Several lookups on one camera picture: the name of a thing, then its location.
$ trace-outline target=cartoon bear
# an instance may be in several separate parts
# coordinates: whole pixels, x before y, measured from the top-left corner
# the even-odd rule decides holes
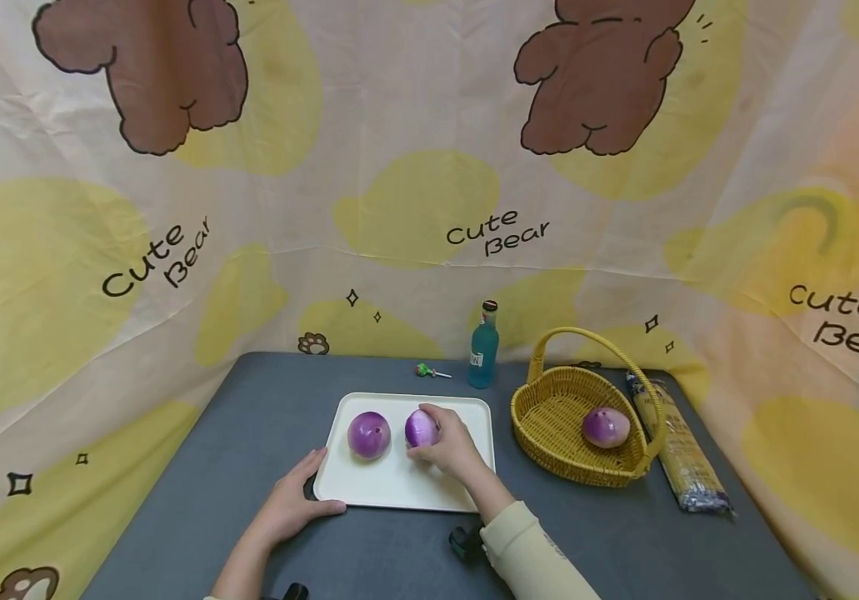
[[[67,73],[106,70],[134,152],[176,150],[189,128],[239,119],[246,61],[226,0],[55,0],[32,20],[39,52]]]
[[[52,600],[58,587],[55,568],[18,568],[0,583],[0,600]]]
[[[662,105],[682,55],[676,27],[695,0],[556,0],[559,23],[519,48],[516,80],[538,83],[522,146],[630,150]]]

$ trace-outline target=onion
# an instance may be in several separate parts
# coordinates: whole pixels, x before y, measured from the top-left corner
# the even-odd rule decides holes
[[[349,423],[349,449],[359,458],[368,461],[379,458],[389,448],[391,438],[389,422],[379,412],[361,412]]]
[[[582,435],[600,448],[620,446],[629,437],[629,418],[614,408],[593,409],[582,419]]]
[[[413,412],[406,419],[406,448],[433,446],[436,442],[439,442],[439,423],[428,412]]]

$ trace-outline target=gray table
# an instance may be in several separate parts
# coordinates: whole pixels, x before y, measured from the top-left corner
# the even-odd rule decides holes
[[[414,363],[272,353],[240,358],[82,600],[206,596],[272,483],[326,443],[340,398],[360,391],[485,399],[499,475],[605,600],[813,599],[679,387],[670,392],[737,506],[734,523],[681,512],[658,466],[623,490],[544,472],[512,437],[509,400],[523,384],[525,365],[500,365],[497,383],[478,391],[465,383],[461,362],[433,365],[451,380],[415,377]],[[600,373],[623,385],[623,372]],[[512,595],[485,561],[466,566],[448,549],[448,532],[476,518],[351,507],[310,525],[273,555],[264,593],[281,598],[298,581],[311,600],[508,600]]]

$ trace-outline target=basket handle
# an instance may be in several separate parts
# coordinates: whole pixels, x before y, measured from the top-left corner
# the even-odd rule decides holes
[[[547,353],[547,343],[549,343],[549,339],[551,337],[560,333],[575,333],[581,335],[583,338],[588,338],[593,342],[600,343],[600,345],[604,346],[608,352],[617,355],[619,360],[625,362],[626,366],[629,367],[629,370],[639,378],[639,381],[642,381],[642,386],[652,399],[652,406],[656,409],[656,431],[655,433],[652,433],[652,441],[649,442],[648,446],[646,446],[645,459],[639,463],[635,472],[633,472],[633,476],[638,478],[638,476],[641,476],[646,472],[652,461],[656,459],[659,450],[662,450],[665,438],[667,438],[667,416],[665,416],[665,411],[662,406],[662,398],[659,397],[659,394],[656,392],[656,388],[652,386],[652,382],[649,381],[649,377],[646,377],[646,374],[642,372],[642,369],[639,368],[622,350],[615,346],[614,343],[606,340],[601,335],[592,333],[592,331],[587,331],[586,329],[580,329],[579,327],[556,327],[555,329],[550,330],[549,333],[542,336],[542,339],[536,343],[536,347],[532,349],[532,359],[529,361],[529,374],[526,377],[526,383],[531,384],[538,378],[542,377],[543,367],[545,365],[545,353]]]

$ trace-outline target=green lollipop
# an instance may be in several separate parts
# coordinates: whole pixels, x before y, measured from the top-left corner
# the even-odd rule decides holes
[[[446,378],[452,379],[452,375],[447,375],[444,372],[438,372],[435,368],[429,368],[429,365],[424,362],[420,362],[416,365],[416,375],[421,378]]]

